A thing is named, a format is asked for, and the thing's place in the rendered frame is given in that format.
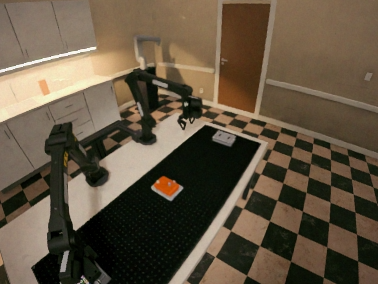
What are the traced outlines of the orange tube rack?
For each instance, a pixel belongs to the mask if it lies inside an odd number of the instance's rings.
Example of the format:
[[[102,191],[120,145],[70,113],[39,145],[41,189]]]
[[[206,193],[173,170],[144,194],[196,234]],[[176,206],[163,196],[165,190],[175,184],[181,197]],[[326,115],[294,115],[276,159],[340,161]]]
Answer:
[[[163,179],[165,178],[165,179]],[[168,181],[167,181],[168,180]],[[171,197],[171,195],[173,195],[179,188],[179,185],[175,183],[173,183],[173,181],[169,180],[168,178],[166,177],[161,177],[159,179],[160,183],[157,184],[157,182],[154,184],[154,187],[156,187],[156,189],[158,189],[159,191],[163,192],[164,194],[168,195],[169,197]],[[162,181],[162,182],[161,182]],[[163,182],[164,181],[164,182]],[[166,182],[167,181],[167,182]],[[172,184],[171,186],[168,185],[168,182],[171,182],[170,184]],[[162,185],[163,184],[163,185]],[[165,185],[165,186],[164,186]],[[173,186],[174,185],[174,186]],[[168,188],[169,187],[169,188]],[[172,187],[172,188],[171,188]],[[162,188],[162,189],[161,189]],[[168,188],[168,189],[167,189]],[[171,188],[171,189],[170,189]]]

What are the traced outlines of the white slotted holder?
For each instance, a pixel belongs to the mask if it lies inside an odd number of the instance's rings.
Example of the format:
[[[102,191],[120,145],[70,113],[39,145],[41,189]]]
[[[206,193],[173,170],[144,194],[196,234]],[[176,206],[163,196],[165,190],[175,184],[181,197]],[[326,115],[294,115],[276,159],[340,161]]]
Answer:
[[[99,265],[96,263],[95,265],[98,269],[100,269],[100,271],[102,272],[102,275],[100,277],[100,279],[98,280],[101,284],[107,284],[111,278],[109,277],[109,275],[106,274],[106,272],[99,267]],[[102,281],[103,280],[103,281]]]

